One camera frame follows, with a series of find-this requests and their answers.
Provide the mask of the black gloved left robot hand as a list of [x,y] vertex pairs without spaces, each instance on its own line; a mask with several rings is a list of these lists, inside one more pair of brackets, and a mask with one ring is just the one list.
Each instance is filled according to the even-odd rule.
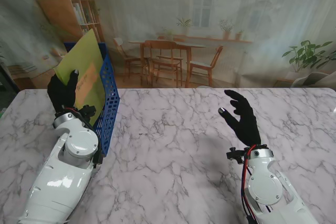
[[79,71],[73,70],[67,84],[63,84],[56,74],[51,77],[47,86],[47,93],[56,113],[61,112],[64,108],[74,107],[78,76]]

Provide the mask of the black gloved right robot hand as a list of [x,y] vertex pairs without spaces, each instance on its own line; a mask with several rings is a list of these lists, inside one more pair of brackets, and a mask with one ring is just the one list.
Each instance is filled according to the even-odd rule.
[[246,146],[260,145],[261,138],[257,120],[248,100],[233,90],[225,90],[224,93],[231,98],[230,104],[235,108],[234,113],[239,115],[240,119],[237,120],[225,108],[218,109],[219,115],[243,144]]

